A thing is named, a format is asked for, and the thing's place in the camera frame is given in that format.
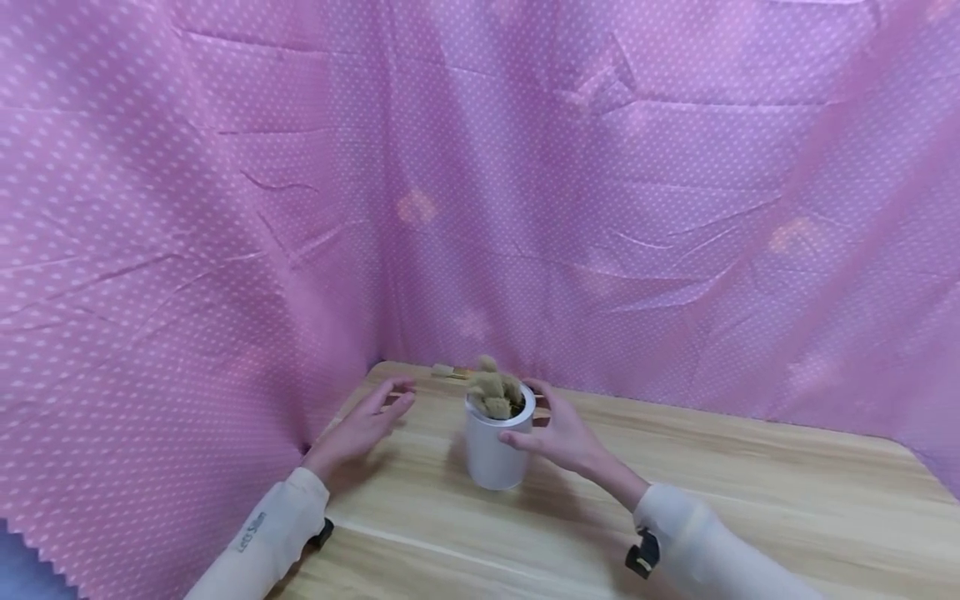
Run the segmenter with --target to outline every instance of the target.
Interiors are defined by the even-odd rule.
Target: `blue floor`
[[[0,600],[77,600],[77,589],[10,533],[6,519],[0,519]]]

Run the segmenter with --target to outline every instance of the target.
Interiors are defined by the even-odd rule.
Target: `black clip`
[[[650,533],[646,527],[636,532],[640,535],[640,545],[632,546],[627,552],[627,568],[643,579],[647,579],[660,562],[660,542],[657,541],[657,536]]]
[[[327,540],[330,539],[330,536],[332,535],[333,535],[333,521],[324,517],[323,530],[313,538],[310,538],[309,540],[307,540],[306,544],[314,548],[315,550],[322,550],[324,548],[324,544],[326,543]]]

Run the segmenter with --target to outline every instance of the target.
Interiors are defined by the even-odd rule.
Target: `container rim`
[[[464,396],[464,404],[467,406],[468,415],[487,425],[490,425],[491,427],[513,427],[514,425],[518,425],[530,419],[530,417],[533,416],[534,411],[537,410],[537,399],[534,398],[533,390],[531,390],[526,384],[520,383],[520,393],[523,394],[523,410],[520,411],[520,414],[516,417],[511,417],[507,420],[491,419],[490,417],[483,415],[476,409],[476,407],[473,406],[473,404],[470,403],[467,396]]]

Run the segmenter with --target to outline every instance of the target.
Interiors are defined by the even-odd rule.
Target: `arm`
[[[638,532],[657,538],[654,569],[689,600],[816,600],[822,596],[727,529],[703,501],[672,486],[649,484],[616,459],[577,415],[573,405],[537,380],[550,409],[532,434],[504,432],[500,441],[540,454],[606,490],[634,515]]]
[[[324,528],[329,492],[324,481],[342,463],[369,452],[390,435],[413,405],[413,380],[384,381],[339,424],[324,433],[286,481],[275,484],[243,528],[186,595],[186,600],[261,600],[300,559],[306,542]],[[404,392],[389,400],[394,389]]]

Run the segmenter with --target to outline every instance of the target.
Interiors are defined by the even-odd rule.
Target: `left hand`
[[[393,391],[401,392],[400,397],[388,398]],[[343,420],[324,432],[300,465],[327,483],[336,467],[364,456],[389,436],[397,420],[413,404],[414,380],[411,377],[387,379],[360,400]]]

